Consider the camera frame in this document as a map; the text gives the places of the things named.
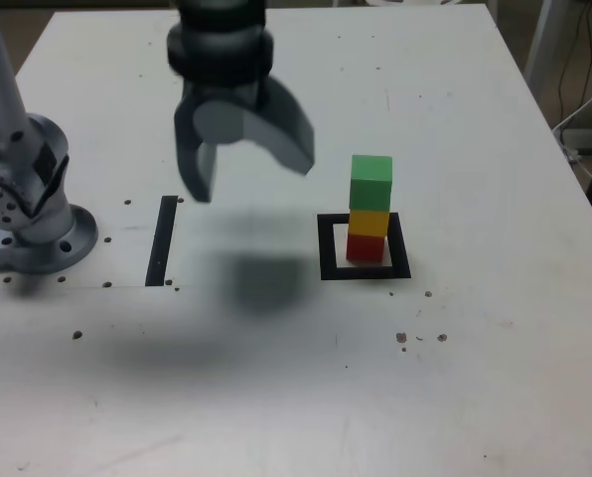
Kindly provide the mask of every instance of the black square outline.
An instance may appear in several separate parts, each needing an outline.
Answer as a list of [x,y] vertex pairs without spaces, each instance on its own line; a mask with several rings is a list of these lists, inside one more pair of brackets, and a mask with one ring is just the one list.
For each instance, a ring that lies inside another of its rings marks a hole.
[[391,255],[391,266],[340,267],[336,264],[334,225],[348,224],[349,214],[318,214],[318,252],[321,280],[389,280],[410,278],[408,256],[404,246],[402,227],[397,212],[388,216],[386,238]]

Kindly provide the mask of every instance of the green block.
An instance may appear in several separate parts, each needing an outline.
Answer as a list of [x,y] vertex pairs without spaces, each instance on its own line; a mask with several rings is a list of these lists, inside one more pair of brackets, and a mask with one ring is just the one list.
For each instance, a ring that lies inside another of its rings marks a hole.
[[392,183],[393,160],[390,157],[354,155],[349,208],[353,211],[388,212]]

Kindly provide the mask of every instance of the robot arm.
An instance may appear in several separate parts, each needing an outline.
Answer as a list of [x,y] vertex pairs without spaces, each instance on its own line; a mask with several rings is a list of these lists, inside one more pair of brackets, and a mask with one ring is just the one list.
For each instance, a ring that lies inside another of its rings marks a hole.
[[314,132],[296,99],[269,76],[265,1],[182,0],[179,11],[168,59],[184,78],[175,112],[177,162],[195,200],[211,200],[218,144],[254,141],[286,168],[307,174]]
[[59,271],[95,245],[94,218],[65,195],[68,149],[54,123],[25,111],[0,34],[0,270]]
[[[264,0],[182,0],[168,36],[184,78],[175,112],[179,171],[209,202],[219,144],[249,139],[306,174],[314,133],[289,91],[269,76],[272,39]],[[97,240],[93,216],[64,191],[69,144],[49,119],[25,110],[0,34],[0,270],[52,273],[84,258]]]

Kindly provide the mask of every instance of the tabletop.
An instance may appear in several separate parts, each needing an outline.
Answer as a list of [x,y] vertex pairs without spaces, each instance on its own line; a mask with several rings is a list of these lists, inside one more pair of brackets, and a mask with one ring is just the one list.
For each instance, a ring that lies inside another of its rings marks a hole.
[[[176,19],[59,13],[18,74],[100,235],[0,273],[0,476],[592,476],[592,210],[485,7],[269,11],[316,165],[223,147],[209,205],[176,166]],[[412,278],[321,280],[356,153],[393,158]]]

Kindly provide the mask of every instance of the stacked blocks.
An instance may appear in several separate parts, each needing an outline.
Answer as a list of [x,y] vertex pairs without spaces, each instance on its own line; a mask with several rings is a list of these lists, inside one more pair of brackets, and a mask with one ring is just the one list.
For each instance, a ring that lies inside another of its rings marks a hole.
[[390,157],[353,156],[348,261],[382,262],[392,182],[393,161]]

